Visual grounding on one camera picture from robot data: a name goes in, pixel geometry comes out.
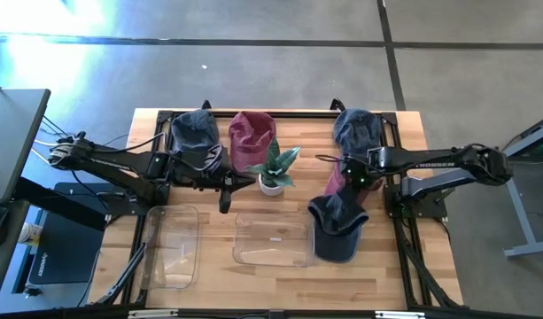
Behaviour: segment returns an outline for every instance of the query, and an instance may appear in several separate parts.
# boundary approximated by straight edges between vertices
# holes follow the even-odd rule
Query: cap brim
[[[324,232],[319,222],[314,225],[314,254],[322,260],[348,262],[356,254],[361,226],[350,234],[332,236]]]
[[[237,172],[245,172],[245,167],[248,165],[257,165],[265,163],[268,155],[268,150],[263,149],[260,152],[241,152],[234,145],[232,140],[231,151],[229,153],[232,166]]]

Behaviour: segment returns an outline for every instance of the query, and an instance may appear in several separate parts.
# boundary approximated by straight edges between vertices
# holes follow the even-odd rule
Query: succulent plant
[[[266,162],[245,169],[253,174],[261,174],[261,181],[267,187],[294,186],[292,178],[287,175],[287,169],[297,158],[299,150],[300,146],[297,146],[281,154],[279,143],[273,138],[268,147]]]

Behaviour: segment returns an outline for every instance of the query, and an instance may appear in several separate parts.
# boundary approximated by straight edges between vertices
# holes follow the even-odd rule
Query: desk leg
[[[62,194],[46,189],[38,183],[21,177],[13,194],[15,199],[26,199],[31,204],[59,214],[95,230],[104,231],[105,216],[96,210],[75,202]]]

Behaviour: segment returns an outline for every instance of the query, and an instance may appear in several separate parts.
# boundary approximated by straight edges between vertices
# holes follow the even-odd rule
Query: maroon hat
[[[275,137],[275,121],[264,112],[240,112],[229,125],[231,161],[238,172],[248,165],[265,163],[268,147]]]

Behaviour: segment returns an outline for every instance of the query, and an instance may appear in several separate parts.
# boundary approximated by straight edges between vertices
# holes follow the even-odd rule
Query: concrete floor
[[[385,3],[394,41],[543,43],[543,0]],[[0,32],[383,40],[375,0],[6,1]],[[503,145],[543,119],[543,51],[409,49],[396,50],[396,59],[406,108],[422,113],[432,148]],[[348,107],[396,108],[384,48],[81,45],[14,36],[0,43],[0,85],[51,89],[47,116],[98,142],[126,133],[137,107],[196,107],[204,99],[221,108],[325,108],[340,97]],[[49,187],[70,180],[36,157],[24,175]],[[507,190],[464,186],[446,204],[465,303],[543,315],[543,254],[503,257],[502,249],[524,243]],[[535,219],[543,236],[543,218]],[[73,306],[81,290],[60,285],[26,301],[2,295],[0,312]]]

